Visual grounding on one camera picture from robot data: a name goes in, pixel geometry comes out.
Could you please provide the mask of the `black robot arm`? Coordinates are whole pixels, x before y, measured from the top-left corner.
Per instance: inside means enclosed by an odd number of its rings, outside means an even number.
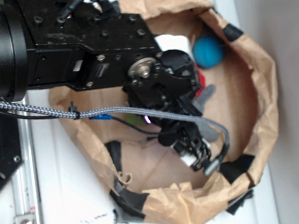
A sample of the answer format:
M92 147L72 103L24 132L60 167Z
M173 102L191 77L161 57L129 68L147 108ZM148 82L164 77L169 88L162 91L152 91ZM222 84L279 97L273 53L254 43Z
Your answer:
M0 0L0 99L58 86L121 86L132 107L200 116L194 62L161 50L140 15L109 0Z

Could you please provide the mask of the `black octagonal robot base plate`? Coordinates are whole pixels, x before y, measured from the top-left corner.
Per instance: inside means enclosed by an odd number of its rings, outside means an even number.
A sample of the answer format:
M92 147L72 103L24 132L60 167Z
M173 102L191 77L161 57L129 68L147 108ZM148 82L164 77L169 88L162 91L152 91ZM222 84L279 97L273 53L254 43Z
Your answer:
M0 191L21 164L18 121L0 115Z

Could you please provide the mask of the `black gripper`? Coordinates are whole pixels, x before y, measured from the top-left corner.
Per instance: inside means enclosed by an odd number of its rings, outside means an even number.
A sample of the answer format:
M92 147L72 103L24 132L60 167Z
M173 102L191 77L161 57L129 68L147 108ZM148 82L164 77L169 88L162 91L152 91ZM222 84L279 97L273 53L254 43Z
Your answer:
M201 116L192 104L201 89L195 64L180 50L167 50L159 58L142 58L128 70L127 92L131 107L183 115ZM161 127L158 142L172 147L180 156L193 157L190 167L198 171L210 164L211 151L195 122L151 117Z

